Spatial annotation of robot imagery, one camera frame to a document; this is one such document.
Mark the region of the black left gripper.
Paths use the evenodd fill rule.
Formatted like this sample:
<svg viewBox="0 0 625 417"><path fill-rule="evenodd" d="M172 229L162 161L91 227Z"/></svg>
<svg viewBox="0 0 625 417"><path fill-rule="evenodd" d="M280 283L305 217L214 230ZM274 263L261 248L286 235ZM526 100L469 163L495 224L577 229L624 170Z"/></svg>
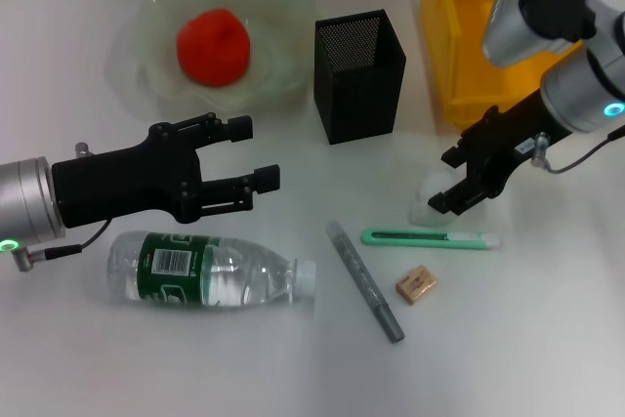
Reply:
<svg viewBox="0 0 625 417"><path fill-rule="evenodd" d="M200 215L251 211L254 193L280 189L279 166L202 184L196 150L252 138L249 115L223 121L210 112L155 124L136 146L55 163L52 178L62 221L72 229L160 210L190 224Z"/></svg>

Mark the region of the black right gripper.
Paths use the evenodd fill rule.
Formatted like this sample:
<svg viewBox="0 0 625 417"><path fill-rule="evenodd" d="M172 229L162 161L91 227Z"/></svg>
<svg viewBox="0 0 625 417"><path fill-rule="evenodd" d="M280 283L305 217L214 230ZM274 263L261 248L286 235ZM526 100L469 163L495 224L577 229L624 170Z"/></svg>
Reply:
<svg viewBox="0 0 625 417"><path fill-rule="evenodd" d="M531 157L530 151L522 153L517 146L541 133L552 144L570 135L547 109L538 90L505 112L496 106L489 109L440 157L453 169L466 164L466 178L431 176L428 205L441 214L460 216L486 198L498 196L512 173Z"/></svg>

